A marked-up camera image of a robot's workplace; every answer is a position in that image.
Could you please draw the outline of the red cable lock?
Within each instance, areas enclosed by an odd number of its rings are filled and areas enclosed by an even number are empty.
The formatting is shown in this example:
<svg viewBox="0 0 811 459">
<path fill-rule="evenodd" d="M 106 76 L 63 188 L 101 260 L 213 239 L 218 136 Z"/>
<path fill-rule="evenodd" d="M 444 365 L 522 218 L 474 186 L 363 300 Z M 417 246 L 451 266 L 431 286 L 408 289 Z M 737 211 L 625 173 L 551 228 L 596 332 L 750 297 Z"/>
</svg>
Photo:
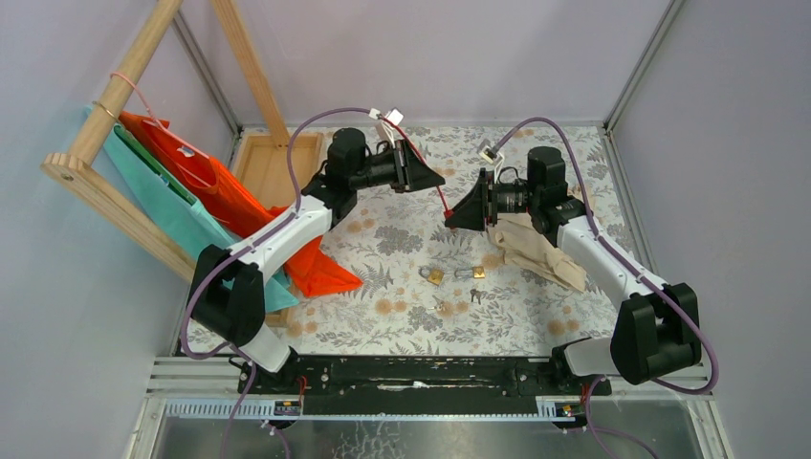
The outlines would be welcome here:
<svg viewBox="0 0 811 459">
<path fill-rule="evenodd" d="M 403 128 L 401 128 L 400 126 L 395 124 L 393 121 L 391 121 L 389 118 L 385 117 L 384 115 L 379 115 L 378 120 L 380 120 L 384 125 L 387 125 L 388 127 L 393 128 L 401 136 L 401 138 L 409 145 L 410 149 L 413 151 L 413 153 L 416 155 L 416 157 L 421 161 L 421 163 L 423 165 L 427 165 L 427 161 L 423 157 L 422 153 L 419 151 L 419 149 L 414 144 L 414 142 L 409 138 L 409 136 L 407 135 L 407 133 L 404 131 Z M 439 187 L 436 187 L 435 189 L 436 189 L 437 195 L 438 195 L 438 197 L 440 199 L 440 202 L 441 202 L 441 205 L 442 205 L 442 208 L 443 208 L 443 220 L 445 220 L 444 213 L 445 213 L 446 210 L 450 209 L 450 206 L 448 204 L 448 201 L 446 199 L 446 195 L 445 195 L 442 187 L 439 186 Z"/>
</svg>

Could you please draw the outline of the long shackle brass padlock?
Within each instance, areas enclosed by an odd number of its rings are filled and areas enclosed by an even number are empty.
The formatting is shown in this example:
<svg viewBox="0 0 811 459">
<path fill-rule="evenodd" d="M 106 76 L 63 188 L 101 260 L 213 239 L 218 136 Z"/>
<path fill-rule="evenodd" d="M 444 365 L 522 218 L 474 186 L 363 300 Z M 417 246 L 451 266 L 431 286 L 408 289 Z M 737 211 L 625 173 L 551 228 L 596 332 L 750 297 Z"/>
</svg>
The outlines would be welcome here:
<svg viewBox="0 0 811 459">
<path fill-rule="evenodd" d="M 453 275 L 457 279 L 483 279 L 486 277 L 486 272 L 482 266 L 473 266 L 457 269 Z"/>
</svg>

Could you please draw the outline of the keys of long padlock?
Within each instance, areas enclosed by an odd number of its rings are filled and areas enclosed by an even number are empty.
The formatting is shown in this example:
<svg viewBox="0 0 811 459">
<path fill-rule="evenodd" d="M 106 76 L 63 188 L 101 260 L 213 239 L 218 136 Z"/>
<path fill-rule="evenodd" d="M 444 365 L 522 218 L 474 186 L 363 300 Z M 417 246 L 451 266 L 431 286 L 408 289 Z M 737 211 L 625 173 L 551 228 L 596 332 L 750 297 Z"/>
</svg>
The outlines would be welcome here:
<svg viewBox="0 0 811 459">
<path fill-rule="evenodd" d="M 482 291 L 477 289 L 471 289 L 470 294 L 471 294 L 471 302 L 475 302 L 476 304 L 479 305 L 482 304 L 482 295 L 483 295 Z"/>
</svg>

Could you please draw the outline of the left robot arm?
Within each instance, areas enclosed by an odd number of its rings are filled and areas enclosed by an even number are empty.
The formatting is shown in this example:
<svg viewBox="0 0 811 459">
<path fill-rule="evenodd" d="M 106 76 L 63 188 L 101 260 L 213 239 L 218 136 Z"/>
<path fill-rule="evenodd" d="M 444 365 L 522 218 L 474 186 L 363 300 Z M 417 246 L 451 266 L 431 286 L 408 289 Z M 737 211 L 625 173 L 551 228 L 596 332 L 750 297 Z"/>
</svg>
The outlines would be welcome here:
<svg viewBox="0 0 811 459">
<path fill-rule="evenodd" d="M 324 168 L 303 188 L 300 201 L 251 236 L 198 256 L 188 300 L 190 318 L 260 367 L 260 381 L 275 393 L 296 383 L 293 349 L 265 322 L 265 285 L 284 263 L 337 226 L 355 207 L 358 192 L 388 186 L 396 193 L 430 189 L 444 178 L 405 140 L 381 141 L 370 152 L 355 128 L 338 130 Z"/>
</svg>

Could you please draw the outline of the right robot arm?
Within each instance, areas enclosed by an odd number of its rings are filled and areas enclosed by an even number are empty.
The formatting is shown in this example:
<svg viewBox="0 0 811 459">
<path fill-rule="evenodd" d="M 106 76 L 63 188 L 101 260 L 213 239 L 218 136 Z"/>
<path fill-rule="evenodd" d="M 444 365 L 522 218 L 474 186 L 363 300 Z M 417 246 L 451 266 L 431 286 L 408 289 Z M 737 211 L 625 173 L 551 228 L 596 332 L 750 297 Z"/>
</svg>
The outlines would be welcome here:
<svg viewBox="0 0 811 459">
<path fill-rule="evenodd" d="M 584 202 L 569 195 L 565 169 L 560 151 L 548 146 L 529 151 L 523 179 L 503 184 L 494 172 L 481 169 L 445 219 L 448 228 L 483 231 L 508 214 L 529 217 L 533 233 L 584 268 L 617 309 L 611 337 L 554 349 L 548 369 L 552 387 L 571 394 L 596 375 L 640 384 L 699 363 L 694 290 L 646 271 L 603 235 Z"/>
</svg>

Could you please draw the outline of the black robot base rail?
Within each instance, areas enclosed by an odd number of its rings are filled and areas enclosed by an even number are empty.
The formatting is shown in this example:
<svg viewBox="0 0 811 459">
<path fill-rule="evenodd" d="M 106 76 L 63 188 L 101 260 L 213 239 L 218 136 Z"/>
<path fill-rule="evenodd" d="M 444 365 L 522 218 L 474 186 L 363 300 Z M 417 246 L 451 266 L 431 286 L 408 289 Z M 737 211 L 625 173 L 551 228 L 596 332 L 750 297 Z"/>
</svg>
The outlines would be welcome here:
<svg viewBox="0 0 811 459">
<path fill-rule="evenodd" d="M 609 382 L 568 373 L 558 356 L 451 357 L 293 353 L 276 373 L 250 375 L 237 388 L 290 395 L 309 416 L 536 415 L 537 400 L 609 396 Z"/>
</svg>

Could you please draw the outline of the short shackle brass padlock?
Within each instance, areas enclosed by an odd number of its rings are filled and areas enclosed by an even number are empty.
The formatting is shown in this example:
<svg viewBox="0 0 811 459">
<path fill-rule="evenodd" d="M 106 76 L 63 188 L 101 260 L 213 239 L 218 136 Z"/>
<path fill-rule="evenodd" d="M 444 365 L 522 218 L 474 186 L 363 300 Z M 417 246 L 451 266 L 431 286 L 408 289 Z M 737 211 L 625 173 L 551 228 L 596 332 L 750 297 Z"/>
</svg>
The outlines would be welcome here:
<svg viewBox="0 0 811 459">
<path fill-rule="evenodd" d="M 418 270 L 418 274 L 427 282 L 432 285 L 439 286 L 445 276 L 445 273 L 438 269 L 432 267 L 420 267 Z"/>
</svg>

